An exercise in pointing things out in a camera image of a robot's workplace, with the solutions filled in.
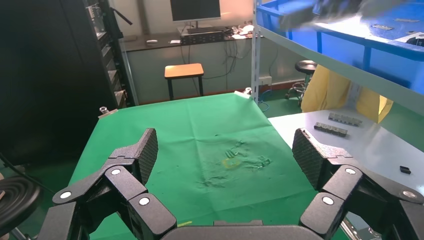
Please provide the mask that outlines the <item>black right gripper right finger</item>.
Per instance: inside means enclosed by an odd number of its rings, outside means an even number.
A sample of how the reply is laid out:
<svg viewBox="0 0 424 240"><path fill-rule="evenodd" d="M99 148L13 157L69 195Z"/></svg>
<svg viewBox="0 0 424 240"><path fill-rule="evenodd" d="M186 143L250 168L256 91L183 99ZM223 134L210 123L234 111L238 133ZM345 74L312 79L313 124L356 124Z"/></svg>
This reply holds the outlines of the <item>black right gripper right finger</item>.
<svg viewBox="0 0 424 240"><path fill-rule="evenodd" d="M345 149L322 144L305 128L295 131L292 154L317 191L301 226L331 239L347 213L361 217L384 240L424 237L424 197L370 171Z"/></svg>

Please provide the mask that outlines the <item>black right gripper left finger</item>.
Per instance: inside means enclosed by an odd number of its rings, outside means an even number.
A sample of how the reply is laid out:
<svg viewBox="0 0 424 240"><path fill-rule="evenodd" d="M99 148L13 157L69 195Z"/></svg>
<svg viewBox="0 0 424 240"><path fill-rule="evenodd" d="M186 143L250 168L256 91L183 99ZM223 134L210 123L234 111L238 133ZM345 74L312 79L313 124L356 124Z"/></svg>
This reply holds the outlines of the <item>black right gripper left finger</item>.
<svg viewBox="0 0 424 240"><path fill-rule="evenodd" d="M159 240L175 229L175 216L146 187L158 150L154 128L115 149L99 170L53 196L38 238L87 240L113 214L139 240Z"/></svg>

